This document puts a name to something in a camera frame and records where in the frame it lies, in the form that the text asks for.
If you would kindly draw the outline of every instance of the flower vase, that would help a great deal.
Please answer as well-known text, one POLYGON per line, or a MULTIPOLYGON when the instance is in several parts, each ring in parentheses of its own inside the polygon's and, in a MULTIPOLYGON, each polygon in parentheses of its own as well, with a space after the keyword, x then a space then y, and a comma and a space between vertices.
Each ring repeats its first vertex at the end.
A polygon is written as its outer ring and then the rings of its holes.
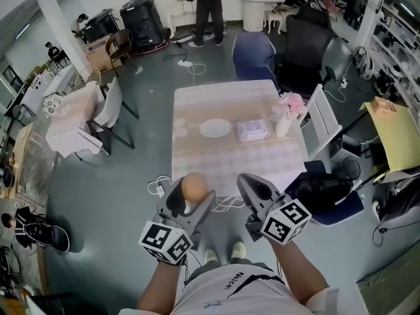
POLYGON ((282 118, 277 122, 276 135, 279 138, 283 138, 287 134, 291 125, 291 121, 292 119, 289 119, 286 117, 286 115, 283 115, 282 118))

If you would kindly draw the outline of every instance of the ceiling light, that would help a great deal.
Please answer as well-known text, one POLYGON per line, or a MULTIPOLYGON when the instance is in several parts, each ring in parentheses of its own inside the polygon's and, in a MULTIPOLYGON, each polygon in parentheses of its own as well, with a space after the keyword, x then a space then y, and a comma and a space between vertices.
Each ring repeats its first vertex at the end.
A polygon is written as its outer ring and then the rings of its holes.
POLYGON ((401 5, 401 7, 402 8, 404 8, 405 10, 406 10, 406 12, 408 13, 408 14, 410 14, 411 16, 414 16, 414 14, 405 6, 405 4, 403 4, 403 3, 400 3, 400 5, 401 5))
POLYGON ((29 27, 29 25, 30 24, 27 24, 26 27, 24 29, 22 29, 22 31, 19 33, 19 35, 16 36, 16 39, 18 39, 24 33, 24 31, 26 30, 26 28, 29 27))

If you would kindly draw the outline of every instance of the cardboard box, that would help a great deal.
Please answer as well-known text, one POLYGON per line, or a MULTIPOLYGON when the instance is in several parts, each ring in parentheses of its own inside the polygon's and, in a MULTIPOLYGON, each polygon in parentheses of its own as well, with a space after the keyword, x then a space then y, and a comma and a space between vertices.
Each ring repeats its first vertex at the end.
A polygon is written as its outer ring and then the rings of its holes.
POLYGON ((396 114, 394 103, 389 100, 375 97, 371 104, 375 115, 380 118, 392 118, 396 114))
MULTIPOLYGON (((111 34, 101 37, 93 43, 84 45, 83 51, 85 52, 89 62, 96 66, 100 72, 106 72, 112 70, 111 58, 108 56, 105 50, 106 42, 111 38, 111 34)), ((111 45, 111 53, 115 51, 115 46, 111 45)), ((114 62, 114 67, 121 66, 121 60, 114 62)))

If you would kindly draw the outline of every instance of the pink flowers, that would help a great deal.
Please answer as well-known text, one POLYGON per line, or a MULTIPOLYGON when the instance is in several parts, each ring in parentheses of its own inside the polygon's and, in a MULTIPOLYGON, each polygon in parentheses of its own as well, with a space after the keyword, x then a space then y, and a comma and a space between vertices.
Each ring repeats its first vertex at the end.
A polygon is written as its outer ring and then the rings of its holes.
POLYGON ((297 93, 285 92, 280 96, 282 112, 286 119, 292 120, 301 114, 307 113, 307 108, 303 103, 302 97, 297 93))

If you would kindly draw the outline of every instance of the egg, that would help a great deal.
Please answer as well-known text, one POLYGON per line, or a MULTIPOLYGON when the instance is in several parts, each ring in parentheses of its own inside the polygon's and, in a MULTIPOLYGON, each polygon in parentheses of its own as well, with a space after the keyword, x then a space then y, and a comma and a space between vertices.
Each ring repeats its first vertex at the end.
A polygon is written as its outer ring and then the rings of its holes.
POLYGON ((185 200, 195 204, 202 203, 209 192, 205 177, 199 173, 186 175, 182 180, 181 189, 185 200))

